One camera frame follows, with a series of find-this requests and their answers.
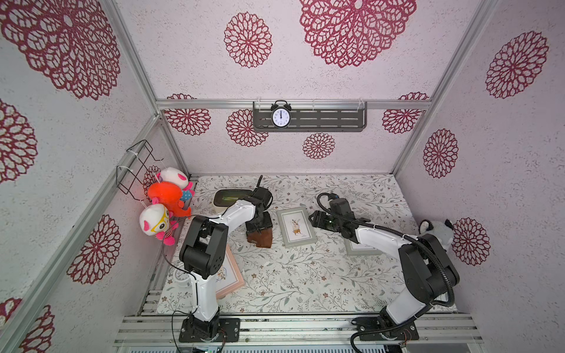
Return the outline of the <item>brown cloth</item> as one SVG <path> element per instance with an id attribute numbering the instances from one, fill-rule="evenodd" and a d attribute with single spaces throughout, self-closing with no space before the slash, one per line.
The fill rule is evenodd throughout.
<path id="1" fill-rule="evenodd" d="M 272 228 L 248 232 L 247 241 L 257 248 L 270 249 L 273 241 Z"/>

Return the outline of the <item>pink picture frame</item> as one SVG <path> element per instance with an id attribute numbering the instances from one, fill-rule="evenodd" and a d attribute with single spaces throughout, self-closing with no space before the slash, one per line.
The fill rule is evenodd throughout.
<path id="1" fill-rule="evenodd" d="M 226 248 L 225 260 L 216 273 L 216 298 L 223 299 L 228 294 L 244 287 L 243 275 L 229 247 Z"/>

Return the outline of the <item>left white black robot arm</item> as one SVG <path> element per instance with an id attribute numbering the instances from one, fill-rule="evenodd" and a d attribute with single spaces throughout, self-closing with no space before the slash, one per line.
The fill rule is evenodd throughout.
<path id="1" fill-rule="evenodd" d="M 273 202 L 269 189 L 257 181 L 250 195 L 237 200 L 218 216 L 194 216 L 183 242 L 179 259 L 184 270 L 193 276 L 196 309 L 195 322 L 210 324 L 219 314 L 216 300 L 216 274 L 222 267 L 228 235 L 244 225 L 248 240 L 257 247 L 272 244 L 272 218 L 268 212 Z"/>

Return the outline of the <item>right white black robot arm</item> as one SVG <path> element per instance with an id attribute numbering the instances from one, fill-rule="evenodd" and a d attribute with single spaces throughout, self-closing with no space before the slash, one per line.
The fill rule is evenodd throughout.
<path id="1" fill-rule="evenodd" d="M 358 218 L 350 203 L 333 193 L 316 196 L 319 210 L 309 216 L 313 227 L 341 234 L 354 244 L 372 247 L 400 262 L 405 289 L 380 312 L 382 328 L 409 324 L 435 306 L 455 304 L 460 276 L 441 241 L 429 232 L 407 235 Z"/>

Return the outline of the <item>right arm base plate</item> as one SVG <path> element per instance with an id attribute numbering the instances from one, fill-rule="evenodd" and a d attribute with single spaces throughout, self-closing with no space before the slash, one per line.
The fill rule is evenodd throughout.
<path id="1" fill-rule="evenodd" d="M 360 338 L 362 341 L 417 341 L 419 333 L 414 323 L 415 318 L 394 323 L 381 314 L 377 316 L 360 316 L 353 319 L 357 332 L 351 339 Z"/>

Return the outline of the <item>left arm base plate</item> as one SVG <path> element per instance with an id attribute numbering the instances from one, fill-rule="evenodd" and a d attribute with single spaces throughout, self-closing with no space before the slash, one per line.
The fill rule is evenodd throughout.
<path id="1" fill-rule="evenodd" d="M 234 343 L 239 341 L 241 319 L 216 314 L 209 322 L 194 315 L 182 322 L 179 335 L 181 343 Z"/>

